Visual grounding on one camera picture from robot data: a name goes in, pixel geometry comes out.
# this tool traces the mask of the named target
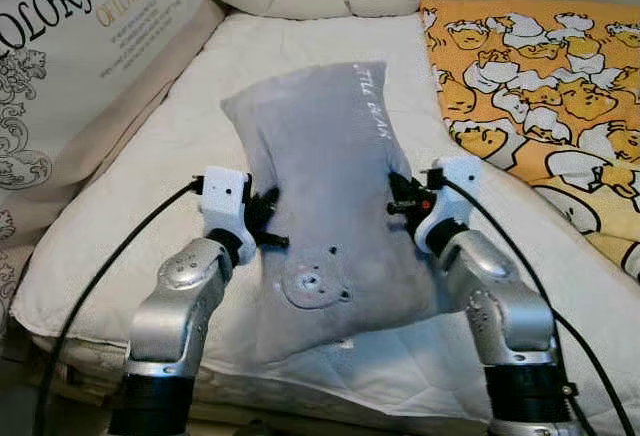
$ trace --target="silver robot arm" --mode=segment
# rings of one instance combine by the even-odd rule
[[[154,291],[135,313],[109,435],[187,434],[209,319],[222,302],[233,267],[248,263],[256,251],[245,221],[250,187],[248,174],[207,170],[201,200],[206,237],[194,239],[162,264]],[[268,219],[258,216],[253,219]],[[258,240],[287,244],[286,238],[254,234]]]
[[[441,159],[428,177],[444,176],[474,195],[483,164],[475,157]],[[492,404],[489,435],[579,436],[565,401],[575,389],[555,365],[546,302],[505,254],[469,229],[472,206],[461,195],[441,184],[430,191],[416,180],[391,184],[396,202],[389,212],[406,215],[416,245],[443,269],[449,304],[467,315]]]

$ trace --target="cartoon duck print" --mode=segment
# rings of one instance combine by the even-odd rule
[[[511,81],[518,74],[520,65],[511,61],[509,53],[509,49],[480,51],[478,60],[463,74],[466,85],[489,94],[496,91],[500,85]]]
[[[487,27],[503,33],[502,42],[528,59],[555,59],[561,44],[547,36],[544,28],[529,16],[509,13],[504,17],[488,18]]]
[[[491,104],[508,112],[516,123],[522,123],[529,112],[529,104],[522,99],[518,90],[499,89],[493,93]]]
[[[528,104],[545,104],[548,106],[560,106],[562,96],[556,89],[558,79],[553,76],[541,78],[535,69],[523,71],[507,82],[507,88],[518,91],[523,101]]]
[[[622,120],[601,123],[580,134],[578,147],[603,158],[638,162],[640,131],[629,129]]]
[[[571,143],[569,127],[558,122],[557,112],[544,106],[529,111],[523,127],[530,139],[551,144]]]
[[[633,95],[634,104],[640,104],[640,71],[633,66],[607,68],[591,75],[591,82],[601,89],[622,91]]]
[[[640,24],[623,24],[618,21],[605,26],[609,36],[615,37],[618,41],[630,48],[640,48]]]
[[[600,217],[581,199],[551,186],[533,186],[533,189],[549,201],[580,233],[600,231]]]
[[[515,165],[515,153],[527,139],[518,134],[507,118],[486,123],[445,119],[450,136],[467,151],[501,169]]]
[[[592,193],[608,186],[618,196],[630,199],[640,213],[640,171],[613,166],[598,156],[582,151],[559,151],[546,161],[549,173],[570,186]]]
[[[622,268],[640,281],[640,243],[632,244],[622,258]]]
[[[430,51],[433,51],[436,46],[438,46],[438,41],[431,35],[429,31],[433,28],[433,25],[436,24],[438,20],[438,10],[436,8],[420,8],[421,11],[421,19],[422,26],[424,28],[424,32],[427,35],[427,48]]]
[[[476,93],[457,82],[450,71],[432,66],[436,89],[444,94],[447,109],[467,114],[476,106]]]
[[[593,19],[586,14],[561,13],[554,19],[563,29],[549,31],[554,42],[567,46],[567,59],[573,72],[599,73],[604,68],[601,44],[591,38],[587,31],[594,27]]]
[[[464,50],[478,49],[489,38],[489,28],[481,20],[456,21],[447,24],[446,28],[451,39]]]
[[[559,80],[558,91],[565,109],[576,118],[593,121],[618,105],[617,99],[593,84],[585,73],[560,68],[552,76]]]

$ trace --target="yellow cartoon blanket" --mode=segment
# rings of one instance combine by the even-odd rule
[[[640,279],[640,8],[423,0],[445,124]]]

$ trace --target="decorative floral pattern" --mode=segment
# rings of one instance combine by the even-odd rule
[[[25,149],[29,130],[20,119],[23,101],[36,98],[33,81],[47,76],[46,55],[19,49],[0,59],[0,188],[17,190],[44,183],[52,163],[40,151]]]
[[[36,80],[47,77],[46,55],[32,49],[19,49],[0,58],[0,188],[19,190],[39,186],[49,179],[49,157],[27,149],[29,128],[22,120],[27,101],[34,100]],[[0,241],[16,232],[11,213],[0,210]],[[7,323],[9,305],[18,284],[18,274],[0,251],[0,335]]]
[[[10,238],[15,232],[16,227],[13,225],[11,213],[6,209],[3,209],[0,211],[0,241]]]
[[[7,263],[7,253],[0,251],[0,335],[7,325],[7,313],[18,281],[12,266]]]

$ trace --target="bed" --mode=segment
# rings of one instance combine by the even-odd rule
[[[436,157],[464,154],[442,124],[425,58],[417,14],[315,21],[229,15],[109,169],[46,233],[14,316],[39,346],[49,347],[65,308],[135,222],[208,165],[248,170],[219,102],[264,78],[319,64],[385,61],[387,110],[414,173]],[[487,165],[479,197],[531,258],[555,306],[590,341],[640,426],[637,283],[515,178]],[[480,218],[472,225],[501,245]],[[128,321],[153,288],[156,268],[201,230],[196,198],[182,199],[96,289],[64,353],[65,364],[81,376],[71,379],[82,381],[85,393],[100,399],[113,391]],[[279,363],[252,360],[258,264],[256,258],[237,269],[210,323],[196,387],[198,417],[220,419],[216,405],[237,405],[416,434],[477,434],[488,420],[482,368],[461,314],[360,334]],[[588,361],[566,335],[564,345],[569,377],[582,390],[580,401],[596,430],[620,434]]]

